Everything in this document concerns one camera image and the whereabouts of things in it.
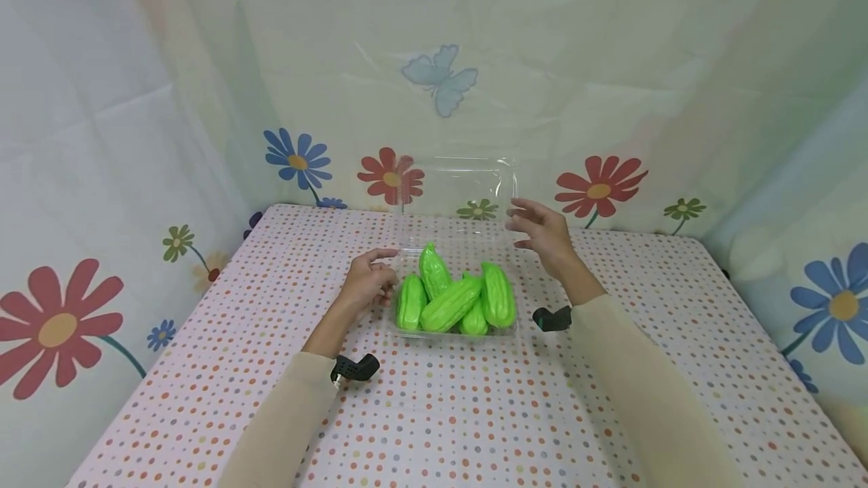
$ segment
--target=wall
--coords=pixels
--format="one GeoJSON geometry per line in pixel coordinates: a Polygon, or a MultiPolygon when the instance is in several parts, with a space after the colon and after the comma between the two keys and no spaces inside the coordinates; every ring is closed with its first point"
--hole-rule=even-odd
{"type": "Polygon", "coordinates": [[[866,3],[0,0],[5,486],[69,476],[270,203],[507,156],[573,225],[714,231],[855,87],[866,3]]]}
{"type": "Polygon", "coordinates": [[[56,488],[253,208],[136,0],[0,0],[0,25],[0,486],[56,488]]]}
{"type": "Polygon", "coordinates": [[[868,462],[868,76],[704,238],[805,387],[868,462]]]}

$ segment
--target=blue flower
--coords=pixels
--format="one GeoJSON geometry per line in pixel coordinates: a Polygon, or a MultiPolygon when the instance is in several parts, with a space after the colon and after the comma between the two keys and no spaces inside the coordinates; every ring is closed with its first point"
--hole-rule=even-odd
{"type": "Polygon", "coordinates": [[[322,156],[326,152],[326,145],[316,144],[312,146],[310,142],[313,139],[310,134],[302,134],[298,137],[298,151],[296,151],[286,129],[281,128],[278,133],[280,138],[270,130],[263,132],[270,144],[266,162],[281,166],[278,172],[281,179],[290,181],[297,176],[299,189],[307,190],[310,189],[311,185],[316,189],[321,189],[323,185],[319,180],[332,178],[332,174],[318,169],[327,166],[332,161],[331,158],[322,156]]]}
{"type": "Polygon", "coordinates": [[[175,338],[175,321],[164,320],[160,327],[153,327],[150,335],[148,335],[148,349],[153,349],[154,352],[160,350],[161,346],[168,346],[173,338],[175,338]]]}
{"type": "Polygon", "coordinates": [[[316,202],[316,207],[346,209],[347,204],[345,204],[344,201],[341,200],[341,198],[323,198],[319,202],[316,202]]]}
{"type": "Polygon", "coordinates": [[[805,275],[826,294],[805,287],[790,290],[790,298],[812,310],[793,326],[797,334],[807,334],[819,328],[811,345],[817,352],[829,349],[835,336],[841,355],[851,364],[863,364],[866,359],[850,333],[868,341],[868,297],[858,298],[868,289],[868,243],[859,243],[847,259],[847,273],[838,258],[829,265],[812,261],[805,266],[805,275]]]}
{"type": "Polygon", "coordinates": [[[247,221],[247,224],[250,225],[250,230],[244,231],[244,239],[247,239],[247,236],[250,236],[250,233],[253,232],[256,225],[259,224],[259,219],[262,219],[262,212],[256,212],[255,214],[250,215],[250,220],[247,221]]]}
{"type": "Polygon", "coordinates": [[[790,368],[792,368],[793,371],[796,372],[797,375],[799,375],[799,379],[802,381],[802,383],[805,384],[805,388],[808,389],[810,393],[819,392],[817,385],[811,382],[813,380],[811,378],[811,375],[805,373],[805,367],[802,366],[802,363],[800,361],[790,360],[790,368]]]}

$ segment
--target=table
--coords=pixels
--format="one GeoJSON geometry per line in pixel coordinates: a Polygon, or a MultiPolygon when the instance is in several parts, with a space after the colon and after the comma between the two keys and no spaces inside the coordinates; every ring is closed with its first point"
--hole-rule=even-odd
{"type": "MultiPolygon", "coordinates": [[[[445,229],[460,222],[427,219],[445,229]]],[[[701,243],[572,232],[600,281],[692,382],[746,486],[868,486],[701,243]]],[[[335,298],[349,259],[395,241],[393,215],[270,208],[68,486],[216,486],[245,425],[335,298]]],[[[296,486],[644,486],[593,368],[566,334],[543,334],[530,321],[537,307],[565,305],[564,293],[532,253],[500,254],[519,339],[395,338],[373,313],[344,355],[372,352],[381,370],[338,396],[296,486]]]]}

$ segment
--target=blue butterfly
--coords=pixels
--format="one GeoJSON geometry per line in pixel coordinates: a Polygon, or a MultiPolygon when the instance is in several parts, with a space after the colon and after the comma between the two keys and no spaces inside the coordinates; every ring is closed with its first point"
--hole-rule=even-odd
{"type": "Polygon", "coordinates": [[[476,84],[479,73],[475,68],[464,68],[453,75],[452,61],[457,54],[456,44],[441,45],[439,52],[434,53],[434,59],[420,55],[401,68],[408,81],[425,85],[425,90],[433,91],[434,109],[440,117],[451,117],[464,100],[464,93],[476,84]]]}

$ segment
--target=beige sleeve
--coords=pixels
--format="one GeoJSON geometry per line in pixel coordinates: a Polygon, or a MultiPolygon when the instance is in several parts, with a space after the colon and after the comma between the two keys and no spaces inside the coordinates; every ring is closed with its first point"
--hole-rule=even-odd
{"type": "Polygon", "coordinates": [[[330,375],[335,361],[298,352],[262,402],[235,447],[221,488],[292,485],[307,445],[338,393],[330,375]]]}
{"type": "Polygon", "coordinates": [[[666,353],[609,295],[573,307],[570,333],[615,405],[649,488],[736,488],[741,473],[666,353]]]}

